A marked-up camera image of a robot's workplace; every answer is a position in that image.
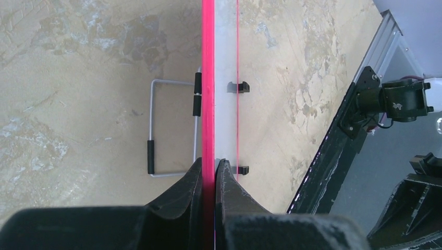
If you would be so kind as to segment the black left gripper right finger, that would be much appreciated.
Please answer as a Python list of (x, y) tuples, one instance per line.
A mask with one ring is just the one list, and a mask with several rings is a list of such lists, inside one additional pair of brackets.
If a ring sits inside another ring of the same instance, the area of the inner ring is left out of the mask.
[(334, 215), (273, 214), (235, 179), (230, 162), (216, 171), (216, 249), (369, 249), (361, 230)]

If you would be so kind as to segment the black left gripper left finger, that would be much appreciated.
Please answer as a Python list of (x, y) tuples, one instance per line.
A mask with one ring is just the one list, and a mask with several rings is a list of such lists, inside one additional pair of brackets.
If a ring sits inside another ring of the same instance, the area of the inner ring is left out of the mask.
[(1, 249), (201, 249), (202, 160), (143, 206), (23, 209), (1, 228)]

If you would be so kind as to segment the pink framed whiteboard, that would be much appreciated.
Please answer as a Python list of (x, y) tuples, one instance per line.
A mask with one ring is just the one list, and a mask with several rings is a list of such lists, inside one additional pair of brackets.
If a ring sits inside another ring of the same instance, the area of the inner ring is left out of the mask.
[(202, 1), (204, 249), (220, 249), (217, 182), (225, 163), (239, 178), (239, 1)]

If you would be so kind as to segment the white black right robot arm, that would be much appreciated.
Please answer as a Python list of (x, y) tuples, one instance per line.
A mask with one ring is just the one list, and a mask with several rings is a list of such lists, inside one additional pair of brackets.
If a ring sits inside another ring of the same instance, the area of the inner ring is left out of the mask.
[(362, 114), (385, 113), (396, 122), (411, 122), (432, 112), (441, 112), (441, 78), (401, 79), (362, 90), (356, 104)]

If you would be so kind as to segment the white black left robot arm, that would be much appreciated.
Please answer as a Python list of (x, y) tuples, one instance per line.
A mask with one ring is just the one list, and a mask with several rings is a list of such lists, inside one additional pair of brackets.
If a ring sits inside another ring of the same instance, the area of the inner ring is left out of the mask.
[(202, 160), (144, 206), (24, 209), (1, 228), (1, 249), (441, 249), (439, 159), (394, 189), (378, 222), (363, 235), (336, 215), (272, 214), (234, 179), (217, 171), (215, 229), (203, 224)]

